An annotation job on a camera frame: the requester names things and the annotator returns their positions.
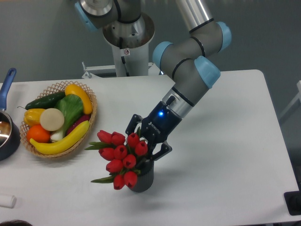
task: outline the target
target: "artificial tulip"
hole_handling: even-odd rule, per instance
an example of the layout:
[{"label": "artificial tulip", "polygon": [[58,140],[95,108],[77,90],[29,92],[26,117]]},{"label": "artificial tulip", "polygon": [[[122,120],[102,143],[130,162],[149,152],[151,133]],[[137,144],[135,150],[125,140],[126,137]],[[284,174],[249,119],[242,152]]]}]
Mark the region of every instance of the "artificial tulip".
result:
[{"label": "artificial tulip", "polygon": [[102,149],[99,149],[99,154],[101,157],[103,157],[105,160],[112,161],[114,157],[114,148],[111,147],[105,147]]},{"label": "artificial tulip", "polygon": [[145,141],[140,141],[135,147],[135,153],[138,156],[145,155],[147,153],[147,144]]},{"label": "artificial tulip", "polygon": [[123,163],[120,159],[113,159],[106,166],[106,170],[110,173],[119,173],[123,168]]},{"label": "artificial tulip", "polygon": [[115,146],[123,145],[126,140],[126,137],[121,133],[113,132],[111,141]]},{"label": "artificial tulip", "polygon": [[133,188],[137,183],[137,177],[137,174],[135,174],[133,171],[126,172],[123,176],[126,186]]},{"label": "artificial tulip", "polygon": [[131,147],[131,148],[135,148],[136,145],[140,142],[140,138],[136,133],[131,133],[128,137],[127,137],[127,144]]},{"label": "artificial tulip", "polygon": [[136,158],[133,154],[129,154],[122,160],[122,163],[125,168],[131,169],[136,165]]},{"label": "artificial tulip", "polygon": [[124,145],[119,145],[114,150],[115,159],[124,159],[127,156],[127,148]]},{"label": "artificial tulip", "polygon": [[111,133],[101,130],[97,133],[97,136],[101,142],[105,142],[107,144],[112,143],[112,134]]},{"label": "artificial tulip", "polygon": [[120,174],[116,175],[113,181],[113,185],[115,190],[120,190],[121,188],[123,188],[123,186],[125,185],[123,176]]}]

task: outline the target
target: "fruit basket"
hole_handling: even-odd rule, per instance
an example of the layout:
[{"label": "fruit basket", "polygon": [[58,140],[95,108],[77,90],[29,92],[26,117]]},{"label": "fruit basket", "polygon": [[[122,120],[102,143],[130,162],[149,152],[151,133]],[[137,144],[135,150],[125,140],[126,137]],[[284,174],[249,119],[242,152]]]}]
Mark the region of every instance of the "fruit basket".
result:
[{"label": "fruit basket", "polygon": [[52,84],[51,86],[48,86],[43,91],[43,93],[40,93],[40,95],[37,97],[37,99],[39,99],[41,97],[45,97],[45,96],[53,94],[53,93],[65,91],[65,88],[70,84],[76,84],[79,87],[81,87],[86,92],[86,94],[88,95],[88,97],[91,100],[92,113],[90,116],[89,128],[88,128],[87,132],[84,134],[84,136],[78,142],[76,142],[72,147],[65,150],[64,152],[61,152],[58,154],[43,154],[43,153],[40,153],[30,142],[28,142],[26,135],[27,135],[28,130],[30,129],[30,126],[27,125],[24,121],[22,121],[21,126],[20,126],[21,143],[26,148],[26,150],[29,151],[30,153],[32,153],[38,157],[41,157],[41,158],[57,158],[57,157],[67,155],[67,154],[73,152],[74,150],[76,150],[76,148],[82,143],[82,141],[87,137],[87,135],[91,131],[91,128],[92,128],[95,118],[96,118],[97,100],[96,100],[96,96],[95,96],[93,90],[91,90],[87,85],[82,84],[77,81],[62,81],[60,83],[56,83],[56,84]]}]

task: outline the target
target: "yellow squash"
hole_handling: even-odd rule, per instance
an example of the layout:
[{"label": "yellow squash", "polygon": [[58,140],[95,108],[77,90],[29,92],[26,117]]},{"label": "yellow squash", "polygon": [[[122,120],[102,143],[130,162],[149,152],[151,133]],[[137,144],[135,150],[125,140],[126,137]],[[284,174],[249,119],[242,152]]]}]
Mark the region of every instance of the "yellow squash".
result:
[{"label": "yellow squash", "polygon": [[39,143],[30,139],[30,143],[42,154],[59,154],[71,148],[89,129],[89,121],[83,121],[63,139],[54,143]]},{"label": "yellow squash", "polygon": [[84,91],[84,89],[76,84],[70,84],[65,88],[65,95],[68,94],[75,94],[80,97],[80,99],[83,102],[84,106],[84,114],[91,114],[92,113],[92,102],[87,95],[87,93]]}]

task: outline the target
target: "orange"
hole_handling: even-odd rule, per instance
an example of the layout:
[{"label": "orange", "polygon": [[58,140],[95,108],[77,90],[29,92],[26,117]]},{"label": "orange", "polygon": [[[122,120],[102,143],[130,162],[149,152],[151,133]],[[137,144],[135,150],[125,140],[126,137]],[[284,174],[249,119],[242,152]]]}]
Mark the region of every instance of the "orange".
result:
[{"label": "orange", "polygon": [[41,125],[35,125],[29,128],[26,134],[26,139],[34,139],[39,143],[48,143],[50,140],[50,132],[45,130]]}]

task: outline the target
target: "flower vase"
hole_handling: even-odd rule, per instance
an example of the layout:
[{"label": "flower vase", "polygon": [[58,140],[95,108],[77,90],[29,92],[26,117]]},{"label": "flower vase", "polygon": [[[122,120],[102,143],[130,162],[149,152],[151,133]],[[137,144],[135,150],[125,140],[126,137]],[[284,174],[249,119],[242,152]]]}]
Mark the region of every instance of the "flower vase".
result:
[{"label": "flower vase", "polygon": [[136,185],[130,189],[133,192],[140,193],[149,189],[154,181],[154,161],[143,162],[137,169],[141,173],[138,175]]}]

